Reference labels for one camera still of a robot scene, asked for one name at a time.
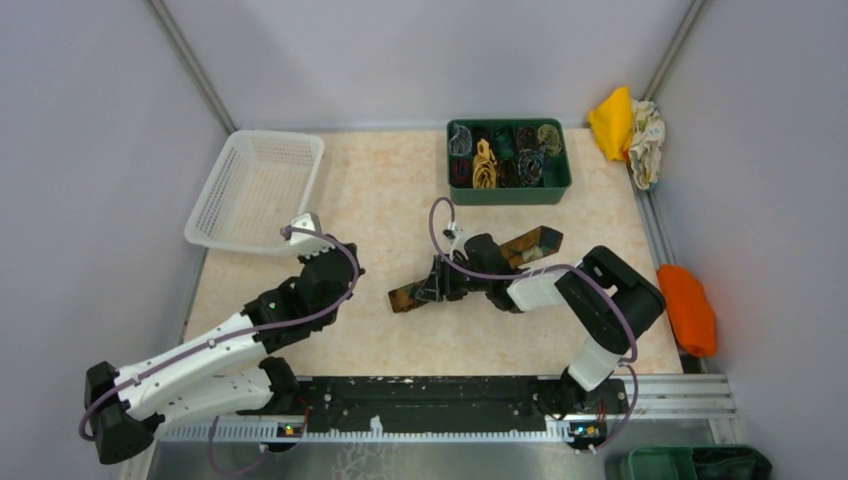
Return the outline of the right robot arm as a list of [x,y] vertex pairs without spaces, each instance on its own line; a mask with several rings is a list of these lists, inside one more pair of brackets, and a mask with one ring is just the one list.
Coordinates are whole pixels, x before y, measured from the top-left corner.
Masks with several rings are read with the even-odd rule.
[[603,383],[665,311],[660,291],[608,247],[591,249],[573,268],[527,264],[559,251],[561,232],[546,226],[498,244],[489,234],[463,239],[450,253],[435,255],[428,276],[389,294],[396,313],[430,303],[458,301],[482,292],[500,311],[527,313],[567,306],[588,336],[558,386],[539,393],[537,404],[549,415],[588,412],[599,404]]

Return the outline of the brown green patterned tie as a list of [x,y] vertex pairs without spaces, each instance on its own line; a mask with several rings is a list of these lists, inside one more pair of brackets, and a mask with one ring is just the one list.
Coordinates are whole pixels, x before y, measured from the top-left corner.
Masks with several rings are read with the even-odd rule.
[[[525,272],[526,264],[557,253],[562,240],[561,232],[547,226],[540,226],[505,243],[495,243],[501,248],[503,256],[512,267],[522,268]],[[426,278],[388,292],[390,306],[394,313],[405,313],[430,304],[419,303],[413,299],[413,291]]]

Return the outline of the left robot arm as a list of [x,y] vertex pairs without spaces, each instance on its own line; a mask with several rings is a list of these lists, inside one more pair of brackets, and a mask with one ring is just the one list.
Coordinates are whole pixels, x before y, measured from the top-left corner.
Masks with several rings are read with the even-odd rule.
[[102,361],[86,371],[78,433],[100,464],[128,460],[196,420],[297,406],[299,383],[277,352],[334,323],[365,273],[356,244],[331,236],[298,260],[298,275],[206,333],[136,364]]

